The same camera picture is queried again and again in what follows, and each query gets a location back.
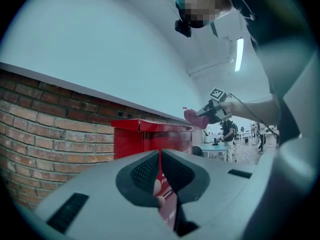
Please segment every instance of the red cabinet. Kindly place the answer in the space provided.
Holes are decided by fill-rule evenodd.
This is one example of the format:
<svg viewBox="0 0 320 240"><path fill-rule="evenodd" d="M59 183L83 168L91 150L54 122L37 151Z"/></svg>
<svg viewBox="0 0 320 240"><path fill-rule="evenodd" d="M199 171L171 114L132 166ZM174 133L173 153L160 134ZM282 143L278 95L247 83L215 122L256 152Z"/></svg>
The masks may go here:
<svg viewBox="0 0 320 240"><path fill-rule="evenodd" d="M173 149L189 154L192 152L192 132L194 131L192 127L142 119L114 120L111 125L114 127L114 159L159 150L161 161L161 149ZM177 196L172 193L161 170L160 162L157 179L162 183L158 195L166 199L160 214L164 221L173 228Z"/></svg>

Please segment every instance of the black slot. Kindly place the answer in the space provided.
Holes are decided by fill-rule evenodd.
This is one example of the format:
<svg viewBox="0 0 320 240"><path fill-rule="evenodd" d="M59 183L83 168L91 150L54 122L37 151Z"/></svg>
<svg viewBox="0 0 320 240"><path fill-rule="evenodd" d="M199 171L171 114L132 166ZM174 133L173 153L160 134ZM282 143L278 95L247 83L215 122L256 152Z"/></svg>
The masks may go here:
<svg viewBox="0 0 320 240"><path fill-rule="evenodd" d="M228 171L228 174L232 174L232 175L239 176L239 177L246 178L246 179L250 179L250 177L252 175L252 173L250 173L250 172L246 172L246 171L242 171L242 170L235 170L235 169Z"/></svg>
<svg viewBox="0 0 320 240"><path fill-rule="evenodd" d="M89 196L74 193L60 209L47 221L47 224L64 234L70 224L74 221L82 207L87 202Z"/></svg>

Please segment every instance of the white wall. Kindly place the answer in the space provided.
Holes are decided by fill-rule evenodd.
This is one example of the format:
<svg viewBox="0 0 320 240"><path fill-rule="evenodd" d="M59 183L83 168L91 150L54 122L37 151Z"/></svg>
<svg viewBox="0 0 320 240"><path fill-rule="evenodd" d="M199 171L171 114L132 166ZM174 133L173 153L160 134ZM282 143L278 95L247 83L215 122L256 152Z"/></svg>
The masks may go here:
<svg viewBox="0 0 320 240"><path fill-rule="evenodd" d="M120 0L27 1L0 44L0 62L173 118L203 105L168 41Z"/></svg>

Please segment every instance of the desk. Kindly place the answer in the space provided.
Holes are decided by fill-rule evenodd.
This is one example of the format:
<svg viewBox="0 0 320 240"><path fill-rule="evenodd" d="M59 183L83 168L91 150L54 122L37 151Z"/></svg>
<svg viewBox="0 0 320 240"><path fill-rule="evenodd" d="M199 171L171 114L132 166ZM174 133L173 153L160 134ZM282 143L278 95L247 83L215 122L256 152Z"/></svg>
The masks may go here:
<svg viewBox="0 0 320 240"><path fill-rule="evenodd" d="M202 143L199 146L200 149L202 149L202 152L207 152L208 153L208 158L209 158L209 153L212 152L222 152L224 156L224 161L227 161L227 148L224 144L220 144L218 146L214 146L212 144L207 144L207 143Z"/></svg>
<svg viewBox="0 0 320 240"><path fill-rule="evenodd" d="M252 144L252 131L238 132L238 134L240 136L240 144L243 144L245 135L248 135L247 137L250 139L250 144Z"/></svg>

